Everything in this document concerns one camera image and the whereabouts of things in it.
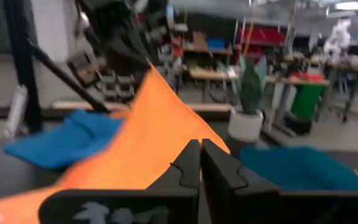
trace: blue towel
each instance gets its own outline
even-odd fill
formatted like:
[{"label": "blue towel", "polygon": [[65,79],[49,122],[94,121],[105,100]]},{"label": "blue towel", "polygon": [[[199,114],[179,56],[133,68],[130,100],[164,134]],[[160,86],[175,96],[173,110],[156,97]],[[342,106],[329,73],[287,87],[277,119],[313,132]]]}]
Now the blue towel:
[{"label": "blue towel", "polygon": [[242,149],[240,161],[284,190],[358,190],[358,176],[317,150]]},{"label": "blue towel", "polygon": [[104,149],[121,119],[79,110],[53,130],[5,146],[5,153],[44,169],[61,170]]}]

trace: floor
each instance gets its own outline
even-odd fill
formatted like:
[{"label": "floor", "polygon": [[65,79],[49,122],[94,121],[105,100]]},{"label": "floor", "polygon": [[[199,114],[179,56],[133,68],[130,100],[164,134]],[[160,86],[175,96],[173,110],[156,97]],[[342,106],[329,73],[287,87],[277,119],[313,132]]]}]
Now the floor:
[{"label": "floor", "polygon": [[[74,91],[70,90],[43,65],[34,62],[34,68],[40,104],[43,108],[48,108],[57,100],[80,99]],[[16,74],[12,59],[9,57],[0,58],[0,106],[10,104],[16,85]],[[213,91],[215,91],[215,94],[222,94],[220,90]],[[96,91],[91,91],[91,94],[101,99],[101,95]],[[201,87],[195,88],[193,85],[188,85],[180,91],[179,96],[186,103],[199,103],[201,101]],[[264,105],[269,110],[269,98],[267,97],[264,101]],[[358,96],[352,111],[358,114]],[[2,135],[3,127],[4,122],[0,121],[0,136]],[[289,138],[274,129],[272,133],[291,146],[313,146],[325,151],[358,151],[357,115],[351,115],[350,120],[343,124],[335,111],[325,110],[321,121],[313,126],[313,130],[308,136]]]}]

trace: green trash bin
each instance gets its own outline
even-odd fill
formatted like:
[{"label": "green trash bin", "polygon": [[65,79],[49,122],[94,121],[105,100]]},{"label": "green trash bin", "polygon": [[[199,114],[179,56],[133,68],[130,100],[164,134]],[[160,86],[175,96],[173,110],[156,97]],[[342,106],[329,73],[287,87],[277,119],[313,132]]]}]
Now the green trash bin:
[{"label": "green trash bin", "polygon": [[291,112],[302,121],[312,121],[323,90],[323,85],[300,86],[293,101]]}]

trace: white plant pot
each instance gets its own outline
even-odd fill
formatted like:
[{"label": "white plant pot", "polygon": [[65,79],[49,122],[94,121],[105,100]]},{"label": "white plant pot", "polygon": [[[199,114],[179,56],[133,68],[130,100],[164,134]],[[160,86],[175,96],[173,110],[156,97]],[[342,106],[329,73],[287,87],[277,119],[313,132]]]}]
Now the white plant pot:
[{"label": "white plant pot", "polygon": [[241,113],[240,106],[231,110],[228,133],[230,137],[242,142],[256,142],[259,139],[264,116],[260,110],[257,115]]}]

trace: potted plant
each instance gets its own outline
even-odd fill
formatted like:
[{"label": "potted plant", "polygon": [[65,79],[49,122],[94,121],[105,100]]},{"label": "potted plant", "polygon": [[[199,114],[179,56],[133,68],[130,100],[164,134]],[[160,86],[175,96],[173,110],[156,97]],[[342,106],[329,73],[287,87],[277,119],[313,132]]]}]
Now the potted plant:
[{"label": "potted plant", "polygon": [[264,56],[256,65],[243,57],[239,62],[237,93],[240,103],[231,110],[228,133],[237,141],[254,143],[259,139],[264,120],[263,112],[257,107],[265,90],[267,63]]}]

